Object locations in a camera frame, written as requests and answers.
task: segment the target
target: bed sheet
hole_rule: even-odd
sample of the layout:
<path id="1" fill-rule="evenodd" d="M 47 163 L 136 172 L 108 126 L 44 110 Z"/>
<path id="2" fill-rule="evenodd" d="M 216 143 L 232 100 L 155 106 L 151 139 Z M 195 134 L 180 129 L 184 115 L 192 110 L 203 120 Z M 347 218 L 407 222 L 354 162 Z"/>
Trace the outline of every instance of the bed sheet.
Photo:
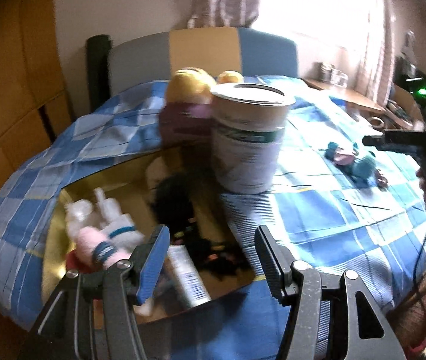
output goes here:
<path id="1" fill-rule="evenodd" d="M 372 179 L 354 184 L 324 158 L 324 149 L 330 140 L 360 143 L 373 130 L 354 122 L 325 92 L 297 79 L 264 76 L 248 81 L 296 97 L 270 192 L 222 195 L 230 227 L 258 277 L 262 270 L 253 232 L 266 224 L 296 258 L 329 273 L 357 270 L 383 310 L 392 309 L 411 289 L 426 231 L 415 176 L 418 165 L 402 154 L 377 152 L 389 189 L 379 190 Z M 157 115 L 166 85 L 140 84 L 81 117 L 49 149 L 23 164 L 0 191 L 0 310 L 22 327 L 29 329 L 42 307 L 42 257 L 59 191 L 158 149 Z M 426 253 L 420 271 L 425 267 Z M 148 354 L 159 358 L 269 358 L 278 349 L 287 312 L 271 298 L 266 282 L 258 280 L 197 312 L 142 326 L 141 331 Z M 323 304 L 319 353 L 326 348 L 327 318 Z M 164 345 L 150 343 L 158 335 Z"/>

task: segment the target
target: black cable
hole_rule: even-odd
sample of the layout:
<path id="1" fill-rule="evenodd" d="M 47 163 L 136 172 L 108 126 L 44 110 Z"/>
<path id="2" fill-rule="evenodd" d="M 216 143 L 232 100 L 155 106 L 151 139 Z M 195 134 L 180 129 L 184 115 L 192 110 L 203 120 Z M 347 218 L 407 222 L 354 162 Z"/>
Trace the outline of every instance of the black cable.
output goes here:
<path id="1" fill-rule="evenodd" d="M 425 234 L 425 239 L 423 239 L 423 242 L 421 244 L 421 249 L 418 253 L 418 257 L 416 258 L 416 262 L 414 263 L 414 270 L 413 270 L 413 288 L 414 288 L 414 292 L 416 292 L 416 296 L 418 297 L 418 301 L 420 303 L 420 306 L 423 310 L 423 312 L 425 313 L 425 319 L 426 319 L 426 306 L 425 303 L 423 302 L 422 299 L 422 295 L 420 292 L 420 287 L 418 285 L 418 279 L 417 279 L 417 272 L 418 272 L 418 265 L 419 262 L 421 260 L 421 255 L 423 253 L 423 251 L 425 250 L 425 245 L 426 245 L 426 234 Z"/>

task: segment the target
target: headboard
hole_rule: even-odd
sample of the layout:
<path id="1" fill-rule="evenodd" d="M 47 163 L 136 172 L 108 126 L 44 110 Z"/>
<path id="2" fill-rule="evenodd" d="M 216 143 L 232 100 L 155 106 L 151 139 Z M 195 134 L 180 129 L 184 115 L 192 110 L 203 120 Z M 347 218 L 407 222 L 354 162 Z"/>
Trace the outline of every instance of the headboard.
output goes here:
<path id="1" fill-rule="evenodd" d="M 296 44 L 251 28 L 207 27 L 161 32 L 113 47 L 108 55 L 111 96 L 152 80 L 169 80 L 185 67 L 212 76 L 238 71 L 244 76 L 298 77 Z"/>

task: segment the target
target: bed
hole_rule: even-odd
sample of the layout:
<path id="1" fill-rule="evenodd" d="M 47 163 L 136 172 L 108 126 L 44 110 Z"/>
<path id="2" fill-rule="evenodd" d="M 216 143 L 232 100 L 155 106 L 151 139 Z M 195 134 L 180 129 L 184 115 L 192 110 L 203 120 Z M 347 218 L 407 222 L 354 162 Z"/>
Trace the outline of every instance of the bed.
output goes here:
<path id="1" fill-rule="evenodd" d="M 372 133 L 327 94 L 298 76 L 294 42 L 250 28 L 197 28 L 150 35 L 114 47 L 108 56 L 113 95 L 79 118 L 54 144 L 25 162 L 0 191 L 0 310 L 29 329 L 42 307 L 43 257 L 53 210 L 66 185 L 161 147 L 157 115 L 176 69 L 212 75 L 236 70 L 250 82 L 296 97 L 273 188 L 267 194 L 223 193 L 232 232 L 257 280 L 206 307 L 140 327 L 147 354 L 157 358 L 265 359 L 274 357 L 288 309 L 270 296 L 253 245 L 268 225 L 296 258 L 341 274 L 355 269 L 384 312 L 412 286 L 413 266 L 426 231 L 415 171 L 402 154 L 377 152 L 390 188 L 354 184 L 324 158 L 329 140 L 361 142 Z M 426 253 L 420 272 L 426 269 Z M 326 349 L 328 305 L 322 305 L 318 353 Z M 164 337 L 158 344 L 157 337 Z"/>

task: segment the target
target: wooden table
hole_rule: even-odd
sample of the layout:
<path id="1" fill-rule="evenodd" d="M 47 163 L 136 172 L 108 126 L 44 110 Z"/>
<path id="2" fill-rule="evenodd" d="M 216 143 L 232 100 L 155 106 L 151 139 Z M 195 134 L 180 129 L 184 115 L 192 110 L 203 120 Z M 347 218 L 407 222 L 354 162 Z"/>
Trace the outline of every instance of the wooden table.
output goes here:
<path id="1" fill-rule="evenodd" d="M 371 101 L 362 94 L 354 91 L 353 89 L 342 88 L 337 85 L 328 84 L 326 82 L 317 81 L 315 79 L 302 79 L 310 88 L 319 89 L 320 91 L 325 90 L 331 93 L 331 95 L 343 99 L 348 103 L 349 106 L 368 111 L 373 114 L 382 115 L 385 113 L 385 109 L 380 107 L 375 102 Z"/>

